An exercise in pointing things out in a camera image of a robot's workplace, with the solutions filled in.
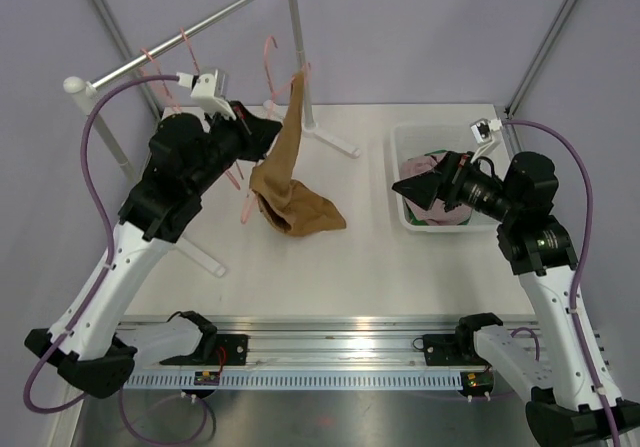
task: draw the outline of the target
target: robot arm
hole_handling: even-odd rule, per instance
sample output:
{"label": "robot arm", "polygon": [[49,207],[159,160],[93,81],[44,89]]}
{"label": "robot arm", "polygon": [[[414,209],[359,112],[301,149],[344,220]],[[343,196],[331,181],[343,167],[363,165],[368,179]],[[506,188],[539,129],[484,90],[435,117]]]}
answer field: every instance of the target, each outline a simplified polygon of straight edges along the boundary
{"label": "robot arm", "polygon": [[[499,121],[471,126],[481,154],[497,145]],[[527,421],[541,445],[577,445],[611,435],[610,408],[623,432],[640,425],[640,405],[622,400],[602,358],[593,329],[576,293],[570,305],[577,258],[567,231],[550,215],[558,187],[551,160],[533,152],[514,156],[505,178],[480,169],[482,155],[448,152],[430,172],[399,181],[393,190],[428,210],[435,199],[445,210],[460,203],[498,222],[498,244],[536,313],[551,371],[530,358],[493,315],[461,319],[456,329],[459,351],[492,365],[527,403]],[[581,333],[574,324],[579,315]],[[582,345],[590,355],[602,387],[596,388]]]}
{"label": "robot arm", "polygon": [[[82,307],[104,271],[106,253],[60,319],[48,330],[32,330],[25,340],[27,348],[42,357],[65,335],[47,361],[67,382],[95,397],[116,392],[134,368],[176,356],[203,362],[209,358],[217,329],[195,312],[119,336],[115,331],[149,272],[202,209],[204,192],[236,160],[262,159],[282,127],[253,116],[240,102],[227,102],[226,74],[218,69],[197,77],[179,74],[179,79],[205,110],[209,132],[192,114],[174,114],[160,122],[149,142],[149,164],[118,213],[115,255],[100,288]],[[67,332],[79,310],[79,320]]]}

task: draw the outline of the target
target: white platform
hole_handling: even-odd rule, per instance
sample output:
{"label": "white platform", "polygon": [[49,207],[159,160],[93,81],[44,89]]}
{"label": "white platform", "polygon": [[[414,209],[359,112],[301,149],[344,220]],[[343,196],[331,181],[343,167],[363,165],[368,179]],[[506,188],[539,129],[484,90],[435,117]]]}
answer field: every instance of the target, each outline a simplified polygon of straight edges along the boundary
{"label": "white platform", "polygon": [[[390,190],[394,125],[466,125],[494,116],[493,106],[316,106],[314,115],[323,128],[362,149],[353,160],[303,138],[294,174],[336,204],[347,229],[289,238],[274,231],[257,209],[243,226],[245,191],[221,178],[205,194],[204,209],[186,237],[226,265],[226,276],[215,278],[170,252],[128,315],[191,309],[204,315],[286,317],[533,314],[495,233],[411,234],[400,225]],[[246,186],[251,165],[241,164]]]}

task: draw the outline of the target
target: fabric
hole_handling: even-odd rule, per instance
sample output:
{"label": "fabric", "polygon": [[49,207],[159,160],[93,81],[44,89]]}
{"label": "fabric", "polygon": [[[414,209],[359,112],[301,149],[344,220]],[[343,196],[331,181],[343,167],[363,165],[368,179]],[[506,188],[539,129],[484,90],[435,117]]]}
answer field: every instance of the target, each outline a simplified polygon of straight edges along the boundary
{"label": "fabric", "polygon": [[[407,160],[400,166],[400,180],[429,172],[438,165],[445,153],[446,151],[439,150]],[[411,223],[415,225],[460,225],[468,222],[471,217],[471,207],[466,205],[460,205],[449,212],[445,212],[444,202],[440,199],[436,199],[430,210],[424,210],[407,199],[405,199],[405,202],[409,207],[410,214],[412,214],[410,215]]]}
{"label": "fabric", "polygon": [[330,200],[291,179],[302,136],[302,72],[295,75],[291,87],[291,100],[280,135],[264,162],[251,172],[249,187],[256,194],[267,221],[283,234],[302,237],[345,229],[347,222]]}

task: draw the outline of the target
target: gray wall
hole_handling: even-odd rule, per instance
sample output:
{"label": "gray wall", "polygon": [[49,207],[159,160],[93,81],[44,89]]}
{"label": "gray wall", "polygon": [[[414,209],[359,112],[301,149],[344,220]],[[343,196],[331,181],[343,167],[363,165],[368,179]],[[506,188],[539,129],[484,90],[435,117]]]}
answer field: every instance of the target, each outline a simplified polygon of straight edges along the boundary
{"label": "gray wall", "polygon": [[[233,0],[110,0],[135,49],[177,32]],[[317,103],[505,103],[562,0],[300,0]],[[268,98],[262,49],[277,84],[294,69],[286,0],[259,0],[199,34],[202,64],[231,72],[229,93]],[[186,47],[163,69],[190,69]]]}
{"label": "gray wall", "polygon": [[[118,58],[87,0],[0,0],[0,11],[0,444],[35,446],[48,419],[22,405],[36,359],[22,342],[69,305],[105,245],[80,173],[83,116],[62,81],[91,77]],[[137,94],[121,97],[105,118],[127,153],[141,160],[153,122]],[[92,140],[92,171],[115,214],[126,182]],[[46,370],[34,389],[40,405],[51,405],[57,390],[53,369]]]}
{"label": "gray wall", "polygon": [[[583,289],[624,393],[640,400],[640,0],[582,0],[520,118],[566,135],[593,182],[595,217]],[[524,146],[557,166],[559,219],[578,247],[585,194],[571,157],[552,138],[520,129]]]}

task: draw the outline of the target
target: white plastic container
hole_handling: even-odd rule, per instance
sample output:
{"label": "white plastic container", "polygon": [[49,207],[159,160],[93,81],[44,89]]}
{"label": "white plastic container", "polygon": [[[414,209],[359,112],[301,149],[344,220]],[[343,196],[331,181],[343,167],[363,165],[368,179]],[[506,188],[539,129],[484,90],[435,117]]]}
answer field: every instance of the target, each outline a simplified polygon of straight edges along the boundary
{"label": "white plastic container", "polygon": [[[456,152],[475,151],[476,144],[468,125],[402,124],[391,132],[391,157],[393,181],[400,180],[400,166],[407,160],[437,150]],[[496,174],[503,177],[509,166],[504,142],[488,156],[496,166]],[[400,194],[395,194],[398,215],[402,226],[411,232],[464,233],[495,231],[498,222],[479,212],[472,212],[467,225],[413,225],[409,221],[409,210]]]}

